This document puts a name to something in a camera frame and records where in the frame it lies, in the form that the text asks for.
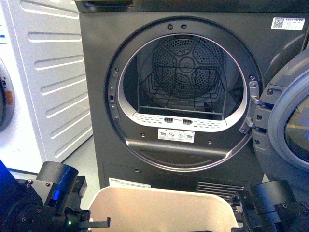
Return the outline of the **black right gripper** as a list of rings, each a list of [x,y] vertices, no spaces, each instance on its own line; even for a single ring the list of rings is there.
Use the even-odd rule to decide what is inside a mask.
[[[259,232],[260,220],[257,217],[249,192],[239,190],[229,198],[229,204],[241,215],[243,226],[233,227],[231,232]]]

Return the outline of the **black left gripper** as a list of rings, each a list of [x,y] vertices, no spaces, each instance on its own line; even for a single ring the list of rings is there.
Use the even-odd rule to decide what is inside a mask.
[[[82,210],[81,190],[85,177],[63,163],[44,162],[37,177],[28,180],[29,232],[89,232],[90,228],[109,228],[106,221],[89,221],[90,211]]]

